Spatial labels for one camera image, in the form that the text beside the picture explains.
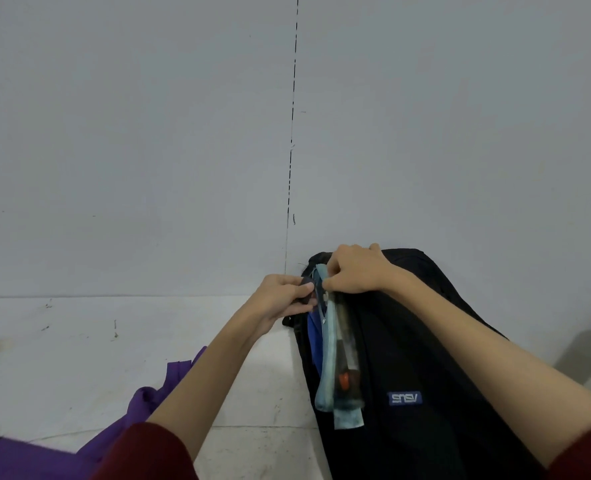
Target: purple clothing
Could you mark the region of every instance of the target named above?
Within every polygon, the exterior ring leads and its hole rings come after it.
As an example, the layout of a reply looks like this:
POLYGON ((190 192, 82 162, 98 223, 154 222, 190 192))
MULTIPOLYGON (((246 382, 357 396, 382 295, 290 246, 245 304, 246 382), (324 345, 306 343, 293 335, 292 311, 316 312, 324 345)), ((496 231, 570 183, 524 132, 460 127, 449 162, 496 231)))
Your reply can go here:
POLYGON ((97 468, 122 432, 132 424, 148 419, 203 354, 202 347, 193 361, 169 362, 160 389, 141 387, 129 402, 126 414, 77 453, 0 438, 0 480, 86 480, 97 468))

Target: white wall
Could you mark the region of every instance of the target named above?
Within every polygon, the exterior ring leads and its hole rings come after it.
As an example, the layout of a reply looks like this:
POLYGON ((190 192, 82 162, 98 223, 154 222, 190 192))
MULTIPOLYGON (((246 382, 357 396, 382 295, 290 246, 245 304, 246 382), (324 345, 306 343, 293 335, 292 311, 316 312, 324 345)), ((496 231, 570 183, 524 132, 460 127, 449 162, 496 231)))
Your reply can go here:
POLYGON ((380 241, 553 361, 591 329, 591 0, 299 0, 288 201, 296 3, 0 0, 0 295, 380 241))

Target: tile grout line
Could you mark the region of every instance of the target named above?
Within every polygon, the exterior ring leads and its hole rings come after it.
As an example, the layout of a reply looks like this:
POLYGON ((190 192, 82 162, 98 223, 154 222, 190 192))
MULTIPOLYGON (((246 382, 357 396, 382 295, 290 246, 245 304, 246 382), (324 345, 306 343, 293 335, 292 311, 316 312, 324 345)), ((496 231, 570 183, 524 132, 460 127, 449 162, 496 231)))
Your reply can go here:
POLYGON ((284 273, 289 245, 289 219, 291 217, 291 161, 293 160, 293 114, 295 113, 295 62, 297 60, 297 16, 300 12, 300 0, 295 3, 295 49, 293 51, 293 97, 291 99, 291 147, 289 148, 289 188, 286 198, 286 239, 284 241, 284 273))

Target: asus logo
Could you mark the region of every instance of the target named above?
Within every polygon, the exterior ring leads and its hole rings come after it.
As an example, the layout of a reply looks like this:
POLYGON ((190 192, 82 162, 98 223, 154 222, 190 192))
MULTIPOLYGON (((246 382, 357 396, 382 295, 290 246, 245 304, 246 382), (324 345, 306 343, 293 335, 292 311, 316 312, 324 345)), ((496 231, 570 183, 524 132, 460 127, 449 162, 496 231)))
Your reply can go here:
POLYGON ((422 393, 420 391, 389 393, 389 406, 407 406, 411 404, 422 404, 422 393))

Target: dark red shirt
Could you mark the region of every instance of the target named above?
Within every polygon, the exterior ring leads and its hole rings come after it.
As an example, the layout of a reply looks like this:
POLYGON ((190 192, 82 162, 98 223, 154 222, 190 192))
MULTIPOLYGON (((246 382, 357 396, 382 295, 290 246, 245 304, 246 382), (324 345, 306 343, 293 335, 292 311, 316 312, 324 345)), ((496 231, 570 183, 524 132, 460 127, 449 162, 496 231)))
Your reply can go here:
MULTIPOLYGON (((591 431, 551 464, 549 480, 591 480, 591 431)), ((139 423, 116 441, 91 480, 197 480, 184 444, 157 424, 139 423)))

